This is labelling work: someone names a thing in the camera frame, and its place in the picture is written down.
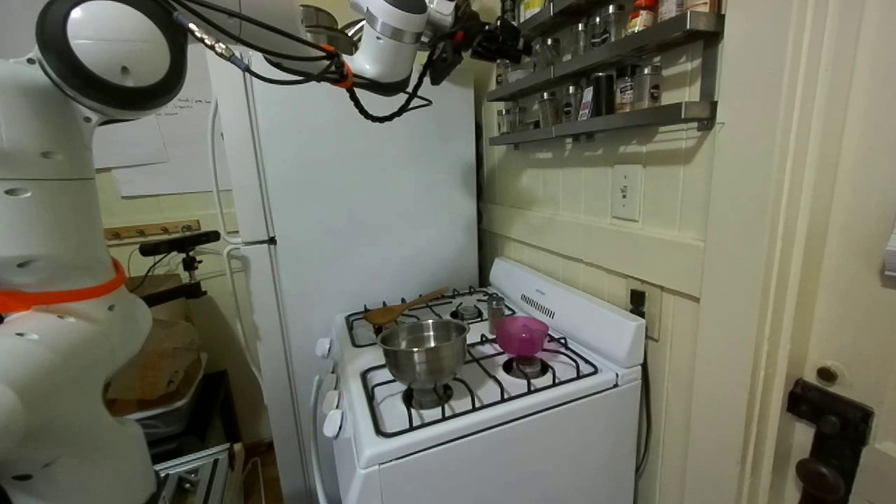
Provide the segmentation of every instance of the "floor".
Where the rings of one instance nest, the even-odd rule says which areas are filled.
[[[262,502],[264,504],[283,504],[283,494],[280,491],[280,474],[277,472],[277,458],[274,455],[273,443],[264,442],[247,446],[246,467],[255,457],[262,461],[264,500],[262,501],[262,486],[258,482],[257,463],[253,462],[249,473],[243,480],[244,504],[262,504]]]

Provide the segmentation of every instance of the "gas stove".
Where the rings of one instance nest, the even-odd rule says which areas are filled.
[[[467,318],[467,359],[431,391],[392,377],[367,307],[337,318],[338,385],[323,391],[322,430],[346,504],[410,504],[424,494],[429,504],[632,502],[643,321],[507,259],[490,279],[490,288],[453,291],[398,322]],[[495,294],[505,315],[548,324],[537,359],[507,355],[489,333]],[[562,476],[544,472],[560,465]]]
[[[495,295],[495,291],[489,289],[476,287],[469,287],[465,291],[454,289],[451,294],[440,296],[425,305],[409,309],[395,323],[402,324],[429,318],[448,317],[462,320],[471,325],[485,322],[488,320],[487,299],[492,295]],[[408,301],[405,298],[401,298],[401,301],[392,304],[406,302]],[[376,337],[384,329],[390,327],[372,326],[364,320],[364,314],[369,310],[370,308],[365,305],[363,309],[345,316],[345,327],[349,331],[349,340],[355,348],[375,346]],[[505,307],[504,314],[506,316],[516,315],[516,310],[512,307]]]

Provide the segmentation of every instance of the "switch plate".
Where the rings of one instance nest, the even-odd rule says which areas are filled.
[[[625,279],[625,287],[627,294],[631,294],[632,289],[647,292],[647,304],[644,305],[644,311],[646,312],[647,338],[653,342],[658,342],[659,318],[662,316],[663,311],[663,290],[657,285],[642,282],[637,278],[631,277]],[[630,308],[631,303],[628,302],[629,299],[630,298],[626,298],[626,303]]]
[[[644,166],[617,164],[613,167],[613,197],[611,213],[617,219],[639,221],[641,219],[641,182]]]

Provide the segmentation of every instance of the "door latch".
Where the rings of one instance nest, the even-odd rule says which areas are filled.
[[[815,426],[809,456],[797,462],[799,504],[848,504],[874,410],[800,378],[787,411]]]

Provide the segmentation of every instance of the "white refrigerator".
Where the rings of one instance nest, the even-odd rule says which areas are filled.
[[[263,56],[250,62],[294,78]],[[459,71],[427,83],[421,94],[433,106],[377,125],[329,84],[276,86],[215,56],[209,65],[281,484],[286,502],[311,501],[318,339],[338,314],[365,303],[477,283],[472,78]],[[403,100],[359,94],[378,114]],[[325,486],[338,502],[328,466]]]

